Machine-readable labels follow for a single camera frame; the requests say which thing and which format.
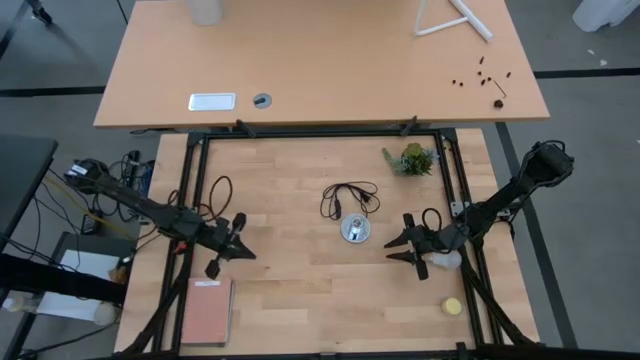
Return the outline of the green artificial plant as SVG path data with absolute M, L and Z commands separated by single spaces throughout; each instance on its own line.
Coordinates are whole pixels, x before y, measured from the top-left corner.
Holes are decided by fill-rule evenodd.
M 396 176 L 430 175 L 432 167 L 439 162 L 436 149 L 424 148 L 419 143 L 409 143 L 399 157 L 394 157 L 387 148 L 381 152 Z

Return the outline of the white plastic object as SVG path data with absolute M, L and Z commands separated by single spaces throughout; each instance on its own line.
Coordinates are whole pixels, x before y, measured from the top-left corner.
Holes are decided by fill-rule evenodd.
M 637 8 L 640 0 L 582 0 L 572 20 L 584 32 L 596 32 L 603 26 L 620 25 Z

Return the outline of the black side table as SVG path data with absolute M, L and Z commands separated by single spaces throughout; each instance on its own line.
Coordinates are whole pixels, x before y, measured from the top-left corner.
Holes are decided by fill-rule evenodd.
M 0 134 L 0 253 L 53 161 L 51 138 Z

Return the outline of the pink notebook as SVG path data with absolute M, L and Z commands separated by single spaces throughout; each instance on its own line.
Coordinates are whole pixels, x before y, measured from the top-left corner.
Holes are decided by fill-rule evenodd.
M 181 344 L 225 347 L 230 337 L 234 294 L 230 278 L 190 278 Z

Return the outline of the translucent plastic container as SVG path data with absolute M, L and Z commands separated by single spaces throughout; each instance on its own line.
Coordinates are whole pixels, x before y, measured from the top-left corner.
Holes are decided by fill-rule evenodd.
M 187 0 L 187 3 L 196 25 L 217 25 L 223 19 L 223 0 Z

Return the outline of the black chair leg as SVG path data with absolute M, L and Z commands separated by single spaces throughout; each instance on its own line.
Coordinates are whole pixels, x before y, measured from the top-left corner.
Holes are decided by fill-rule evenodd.
M 49 13 L 44 9 L 42 0 L 24 0 L 31 8 L 32 15 L 43 22 L 46 26 L 52 25 L 53 20 Z

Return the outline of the white triangular stand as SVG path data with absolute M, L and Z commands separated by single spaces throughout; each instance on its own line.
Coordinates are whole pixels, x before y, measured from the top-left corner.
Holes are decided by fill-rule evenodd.
M 415 37 L 422 37 L 457 25 L 461 25 L 463 23 L 469 23 L 474 28 L 474 30 L 484 39 L 485 42 L 490 43 L 493 40 L 494 34 L 473 13 L 473 11 L 464 3 L 463 0 L 448 0 L 448 2 L 461 14 L 461 17 L 433 27 L 422 28 L 421 21 L 423 15 L 425 14 L 427 0 L 420 0 L 416 18 L 414 21 L 413 35 Z

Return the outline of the silver rectangular desk plate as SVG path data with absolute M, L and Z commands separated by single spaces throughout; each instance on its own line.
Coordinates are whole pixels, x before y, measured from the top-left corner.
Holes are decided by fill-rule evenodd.
M 189 98 L 188 110 L 192 112 L 232 111 L 235 104 L 235 93 L 194 93 Z

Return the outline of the black power adapter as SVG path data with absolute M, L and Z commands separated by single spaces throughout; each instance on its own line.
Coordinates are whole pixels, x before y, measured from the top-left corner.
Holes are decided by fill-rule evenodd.
M 103 212 L 100 210 L 92 210 L 90 214 L 84 214 L 82 225 L 81 225 L 81 234 L 82 235 L 96 235 L 101 228 L 101 223 L 96 220 L 96 218 L 101 219 Z

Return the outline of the black power strip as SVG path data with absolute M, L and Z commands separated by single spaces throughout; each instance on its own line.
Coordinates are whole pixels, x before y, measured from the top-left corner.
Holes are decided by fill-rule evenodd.
M 132 189 L 137 188 L 139 182 L 138 172 L 140 165 L 141 152 L 139 150 L 130 150 L 124 155 L 122 163 L 122 178 L 124 184 Z

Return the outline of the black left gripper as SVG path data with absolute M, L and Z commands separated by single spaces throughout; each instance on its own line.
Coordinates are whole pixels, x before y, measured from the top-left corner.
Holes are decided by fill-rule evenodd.
M 205 248 L 217 253 L 215 258 L 205 268 L 208 278 L 215 280 L 220 273 L 220 262 L 236 259 L 255 260 L 256 255 L 243 244 L 240 232 L 247 222 L 245 213 L 237 213 L 232 222 L 219 217 L 216 225 L 207 226 L 204 235 L 198 243 Z

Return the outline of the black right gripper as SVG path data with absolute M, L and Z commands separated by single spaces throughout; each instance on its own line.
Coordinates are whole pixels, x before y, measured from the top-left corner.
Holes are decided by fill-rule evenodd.
M 425 225 L 416 225 L 411 214 L 403 215 L 405 228 L 399 236 L 384 245 L 393 248 L 410 245 L 410 250 L 388 254 L 387 258 L 412 264 L 419 280 L 429 277 L 425 255 L 431 252 L 449 253 L 458 251 L 467 240 L 468 229 L 461 224 L 450 224 L 440 230 L 431 230 Z

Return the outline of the chrome lamp socket base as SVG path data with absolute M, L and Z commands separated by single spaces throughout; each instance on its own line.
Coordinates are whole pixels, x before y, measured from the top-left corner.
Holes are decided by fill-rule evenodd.
M 341 236 L 352 244 L 360 244 L 368 240 L 371 234 L 371 224 L 367 217 L 361 214 L 349 214 L 341 222 Z

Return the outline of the white frosted lightbulb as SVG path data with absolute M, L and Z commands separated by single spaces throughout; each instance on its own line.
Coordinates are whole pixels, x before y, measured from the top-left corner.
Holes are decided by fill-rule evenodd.
M 431 252 L 425 255 L 425 259 L 429 263 L 447 270 L 457 269 L 462 264 L 462 256 L 458 251 L 449 253 Z

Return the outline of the black metal beam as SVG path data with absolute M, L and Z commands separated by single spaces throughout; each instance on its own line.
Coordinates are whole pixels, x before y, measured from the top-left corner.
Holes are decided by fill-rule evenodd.
M 126 296 L 123 284 L 8 254 L 0 254 L 0 288 L 31 293 L 53 292 L 117 304 L 122 304 Z

